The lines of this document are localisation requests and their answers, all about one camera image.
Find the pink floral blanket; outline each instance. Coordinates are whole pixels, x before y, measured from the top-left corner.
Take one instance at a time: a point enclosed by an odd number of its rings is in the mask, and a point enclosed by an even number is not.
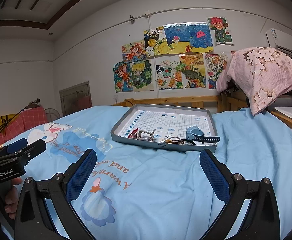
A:
[[[246,94],[252,114],[256,115],[292,90],[292,59],[274,48],[238,50],[217,79],[217,91],[227,89],[231,79]]]

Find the white wall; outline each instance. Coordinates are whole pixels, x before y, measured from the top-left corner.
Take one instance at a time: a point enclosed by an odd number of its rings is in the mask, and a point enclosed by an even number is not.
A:
[[[218,45],[214,52],[229,53],[252,46],[268,46],[265,32],[273,27],[292,35],[292,12],[271,0],[122,0],[94,14],[60,37],[54,45],[55,95],[59,90],[89,81],[93,105],[113,104],[125,98],[155,98],[156,91],[115,93],[113,66],[122,60],[121,46],[141,40],[143,31],[149,28],[147,18],[139,18],[134,24],[126,21],[129,15],[140,16],[149,10],[152,27],[178,22],[206,21],[206,17],[223,16],[232,31],[234,46]],[[234,11],[242,10],[257,15]],[[193,88],[162,90],[160,97],[214,95],[216,90]]]
[[[52,60],[50,41],[0,40],[0,116],[37,98],[44,108],[56,108]]]

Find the grid paper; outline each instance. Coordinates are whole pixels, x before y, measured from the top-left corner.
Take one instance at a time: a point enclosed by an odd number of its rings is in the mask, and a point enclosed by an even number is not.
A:
[[[128,120],[122,130],[118,133],[118,136],[128,137],[128,135],[136,128],[152,132],[155,124],[178,127],[178,137],[181,139],[186,138],[186,130],[191,126],[197,126],[204,133],[205,136],[211,136],[208,126],[207,118],[204,116],[195,116],[189,114],[180,114],[180,120],[171,120],[169,118],[162,117],[163,112],[153,111],[136,111],[133,116]],[[196,145],[214,145],[215,143],[201,143],[195,142]]]

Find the blue bedsheet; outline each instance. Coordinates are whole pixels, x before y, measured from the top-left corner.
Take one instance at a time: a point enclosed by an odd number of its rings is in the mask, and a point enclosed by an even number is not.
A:
[[[10,142],[23,137],[30,143],[47,142],[46,151],[25,167],[23,178],[50,179],[92,148],[98,164],[72,205],[97,239],[199,239],[224,205],[200,167],[199,152],[113,142],[110,130],[127,110],[96,106],[17,136]],[[292,228],[292,130],[268,112],[253,117],[248,108],[214,114],[213,119],[221,137],[217,159],[246,179],[271,179],[283,239]],[[237,232],[248,203],[229,236]]]

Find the pink fish drawing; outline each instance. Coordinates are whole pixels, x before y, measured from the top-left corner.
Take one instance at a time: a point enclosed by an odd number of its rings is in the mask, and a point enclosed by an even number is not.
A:
[[[199,31],[199,32],[197,32],[196,33],[196,36],[198,37],[198,38],[201,38],[201,37],[203,37],[203,36],[205,36],[206,34],[204,33],[204,32],[202,32],[202,31]]]

